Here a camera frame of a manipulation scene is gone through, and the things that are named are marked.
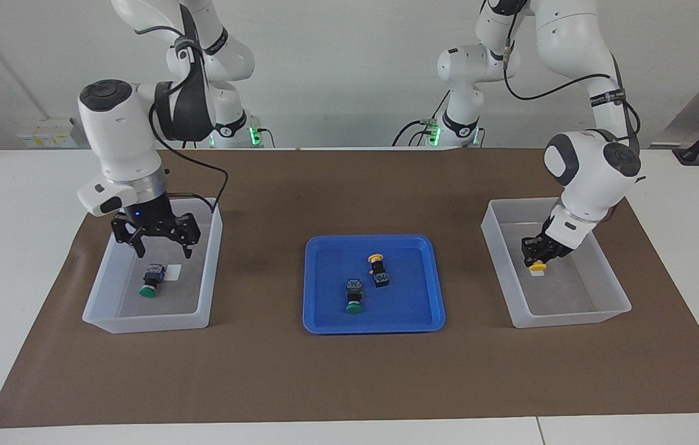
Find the clear plastic bin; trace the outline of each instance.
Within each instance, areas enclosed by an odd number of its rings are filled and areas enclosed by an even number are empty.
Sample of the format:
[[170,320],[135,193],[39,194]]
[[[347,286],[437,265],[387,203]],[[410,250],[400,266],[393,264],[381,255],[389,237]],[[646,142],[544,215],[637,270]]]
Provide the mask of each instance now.
[[521,240],[541,232],[556,200],[493,200],[481,225],[517,328],[598,323],[632,309],[594,234],[569,256],[551,260],[544,276],[530,275]]
[[[109,333],[200,329],[209,324],[222,234],[220,213],[216,209],[212,215],[197,199],[171,200],[171,208],[174,214],[193,213],[198,222],[200,241],[193,246],[190,259],[185,259],[182,246],[162,237],[144,237],[146,254],[138,258],[135,250],[118,244],[111,236],[83,321]],[[157,296],[148,299],[138,290],[151,263],[182,265],[182,269],[179,279],[163,281]]]

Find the black cable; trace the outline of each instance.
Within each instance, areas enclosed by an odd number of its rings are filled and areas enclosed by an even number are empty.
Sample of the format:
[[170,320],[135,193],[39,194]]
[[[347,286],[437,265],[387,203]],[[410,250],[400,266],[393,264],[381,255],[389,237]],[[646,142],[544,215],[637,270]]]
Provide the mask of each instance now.
[[415,140],[417,135],[420,135],[420,137],[423,138],[423,135],[431,135],[431,132],[417,132],[416,134],[412,135],[412,138],[409,139],[409,144],[407,144],[407,146],[412,146],[412,141]]
[[409,124],[406,124],[406,125],[404,126],[404,128],[401,129],[401,131],[399,132],[399,134],[396,135],[396,138],[394,139],[394,143],[393,143],[391,146],[396,146],[396,144],[398,143],[399,138],[401,138],[401,135],[403,135],[404,132],[406,132],[406,130],[409,129],[409,127],[413,127],[413,126],[415,126],[415,125],[417,125],[417,124],[420,124],[420,121],[412,121],[412,122],[410,122]]
[[588,74],[586,76],[583,76],[582,78],[576,78],[575,80],[566,82],[565,84],[561,85],[560,87],[553,88],[550,91],[546,91],[541,94],[536,94],[536,96],[520,96],[519,94],[516,94],[513,90],[511,90],[511,85],[508,83],[508,68],[504,64],[502,66],[502,79],[504,80],[506,84],[506,88],[508,89],[508,92],[511,93],[511,96],[514,96],[515,98],[518,98],[520,101],[535,101],[536,99],[541,99],[544,98],[544,96],[549,96],[550,94],[557,93],[558,91],[563,90],[566,87],[571,87],[572,85],[575,85],[578,82],[582,82],[584,80],[592,79],[592,78],[610,78],[608,74]]
[[631,104],[629,104],[628,101],[623,100],[624,102],[624,112],[632,112],[632,115],[635,118],[635,129],[632,131],[632,135],[629,136],[624,136],[623,138],[615,138],[613,142],[620,142],[620,141],[626,141],[629,139],[634,139],[637,138],[638,133],[640,133],[640,115],[638,115],[638,112],[635,111],[635,108],[632,107]]
[[483,135],[481,135],[481,142],[478,144],[478,148],[482,148],[484,146],[484,139],[487,138],[487,130],[479,129],[479,131],[484,133]]
[[598,133],[599,135],[601,135],[601,137],[604,138],[604,141],[605,141],[605,142],[614,143],[614,142],[617,140],[617,139],[615,139],[615,138],[610,138],[610,137],[609,137],[609,133],[603,132],[603,131],[600,130],[600,129],[586,129],[586,131],[587,131],[587,132]]
[[181,90],[182,87],[185,85],[185,83],[190,80],[190,78],[193,77],[193,74],[195,73],[195,70],[190,68],[190,71],[187,73],[187,76],[178,84],[176,84],[176,87],[171,88],[170,90],[166,91],[165,94],[168,96],[171,96],[171,94],[176,93],[177,91]]
[[601,223],[606,223],[606,222],[608,222],[609,220],[612,220],[612,216],[613,216],[614,214],[616,214],[616,209],[617,209],[617,208],[618,208],[618,205],[612,206],[612,208],[609,209],[609,210],[607,211],[607,215],[606,215],[606,216],[604,217],[604,219],[601,220],[600,222],[601,222]]
[[[506,36],[506,46],[508,48],[513,48],[514,47],[514,42],[511,41],[511,33],[514,31],[514,25],[517,23],[517,16],[519,15],[519,11],[514,13],[514,18],[511,20],[511,26],[508,28],[508,34]],[[602,73],[597,73],[597,74],[588,74],[583,76],[582,78],[576,78],[575,80],[566,82],[565,84],[561,85],[560,87],[553,88],[550,91],[547,91],[545,93],[541,94],[536,94],[536,96],[520,96],[519,94],[516,94],[514,90],[511,88],[511,85],[508,83],[508,62],[504,61],[502,63],[502,79],[504,80],[506,84],[506,89],[508,90],[509,93],[511,93],[512,96],[515,98],[518,98],[520,101],[534,101],[535,99],[541,99],[544,98],[544,96],[549,96],[550,94],[557,93],[558,91],[563,90],[564,88],[570,87],[571,85],[576,84],[577,82],[582,82],[584,80],[588,80],[591,78],[610,78],[608,74],[602,74]]]
[[151,33],[152,31],[172,31],[173,33],[176,33],[180,37],[184,37],[185,35],[182,34],[179,29],[171,28],[169,26],[152,26],[151,28],[146,28],[146,29],[141,29],[140,31],[135,31],[135,34],[138,36],[143,36],[143,34]]
[[208,205],[208,206],[209,206],[209,211],[211,211],[211,213],[214,213],[214,206],[211,205],[211,203],[209,202],[209,200],[207,200],[205,197],[202,197],[201,195],[199,195],[199,194],[197,194],[197,193],[189,193],[189,192],[186,192],[186,193],[169,193],[169,194],[168,194],[168,197],[171,197],[171,198],[196,198],[197,200],[202,200],[202,201],[205,203],[205,205]]
[[217,198],[216,202],[220,201],[220,197],[222,196],[222,192],[225,191],[226,186],[228,185],[228,172],[224,169],[221,169],[220,167],[212,166],[211,164],[203,163],[202,161],[199,161],[197,159],[193,159],[187,155],[183,155],[182,153],[178,152],[177,150],[174,149],[174,147],[169,146],[163,138],[159,136],[159,133],[157,133],[157,129],[154,127],[154,113],[155,110],[157,110],[157,104],[151,104],[151,107],[149,108],[149,125],[151,126],[151,133],[154,135],[154,138],[159,141],[160,144],[163,144],[163,147],[168,149],[171,153],[174,155],[179,156],[183,160],[190,161],[193,164],[196,164],[197,166],[202,166],[207,169],[212,169],[216,170],[218,172],[221,172],[221,174],[225,175],[226,179],[222,182],[222,187],[220,187],[220,191],[217,193]]
[[270,138],[270,140],[273,141],[273,148],[278,148],[277,146],[275,146],[275,136],[273,136],[273,133],[272,133],[270,130],[268,130],[268,129],[258,129],[258,130],[256,130],[256,131],[259,132],[259,133],[269,133],[269,138]]
[[[431,113],[431,118],[434,119],[437,117],[437,113],[442,109],[443,104],[446,103],[446,99],[448,99],[448,95],[451,94],[451,90],[446,91],[446,95],[443,96],[442,101],[440,101],[440,104],[437,105],[437,108],[434,109],[434,113]],[[423,130],[428,130],[429,126],[428,125],[423,125]],[[420,134],[420,138],[418,138],[418,146],[420,146],[420,143],[423,141],[423,133]]]

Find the blue crate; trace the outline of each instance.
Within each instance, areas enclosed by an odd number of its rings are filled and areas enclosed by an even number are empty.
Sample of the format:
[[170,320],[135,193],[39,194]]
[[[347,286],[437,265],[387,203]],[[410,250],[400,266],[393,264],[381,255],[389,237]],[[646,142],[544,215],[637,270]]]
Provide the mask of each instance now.
[[[375,287],[367,261],[385,256],[391,276]],[[445,324],[434,248],[420,235],[320,236],[306,246],[302,324],[315,334],[423,333]],[[350,315],[347,279],[363,282],[363,312]]]

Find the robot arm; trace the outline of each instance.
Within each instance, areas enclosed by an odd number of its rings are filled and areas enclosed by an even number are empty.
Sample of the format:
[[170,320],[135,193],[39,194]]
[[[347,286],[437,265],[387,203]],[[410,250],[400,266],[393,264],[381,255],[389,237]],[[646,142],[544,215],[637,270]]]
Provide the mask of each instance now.
[[561,199],[532,239],[522,240],[525,265],[543,270],[578,248],[587,234],[637,182],[640,147],[617,63],[599,31],[594,0],[531,0],[536,44],[547,67],[567,78],[585,78],[596,128],[553,137],[544,164],[564,186]]
[[478,127],[484,94],[479,82],[497,82],[504,78],[504,56],[508,58],[508,77],[519,69],[519,51],[506,51],[506,36],[514,17],[496,14],[487,3],[476,23],[479,44],[443,51],[437,61],[440,79],[451,89],[448,107],[440,116],[439,146],[467,146]]
[[256,60],[250,48],[234,39],[214,11],[213,0],[180,0],[193,14],[205,54],[207,77],[213,82],[245,80]]
[[166,194],[166,171],[155,150],[154,111],[168,139],[200,141],[214,127],[214,106],[198,31],[192,15],[175,0],[112,0],[119,16],[139,34],[169,43],[176,54],[177,84],[160,82],[151,109],[145,87],[120,80],[95,82],[78,100],[83,128],[100,159],[101,175],[83,186],[78,197],[95,216],[121,209],[111,226],[119,243],[142,257],[143,236],[167,237],[182,245],[185,257],[200,231],[192,214],[174,215]]
[[507,79],[518,70],[519,57],[508,37],[516,32],[521,14],[536,17],[536,44],[544,64],[567,78],[583,79],[579,83],[596,122],[595,129],[556,135],[544,153],[545,166],[564,192],[541,233],[522,239],[525,265],[539,271],[578,248],[618,204],[637,182],[640,158],[621,76],[599,31],[595,0],[485,1],[476,27],[481,45],[446,51],[440,58],[441,78],[451,86],[451,103],[439,123],[440,145],[462,146],[470,140],[469,129],[483,103],[477,82],[504,80],[510,88]]

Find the white label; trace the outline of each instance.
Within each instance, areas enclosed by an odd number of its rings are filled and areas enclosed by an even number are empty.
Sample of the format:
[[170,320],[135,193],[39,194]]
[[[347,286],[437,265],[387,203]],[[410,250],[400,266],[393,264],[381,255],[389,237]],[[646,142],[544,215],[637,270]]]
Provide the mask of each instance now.
[[182,273],[182,265],[168,265],[165,268],[164,281],[179,281],[180,273]]
[[41,140],[39,140],[37,143],[36,138],[33,138],[33,136],[22,137],[22,143],[24,143],[25,146],[28,148],[41,148],[42,146],[44,146],[41,144]]

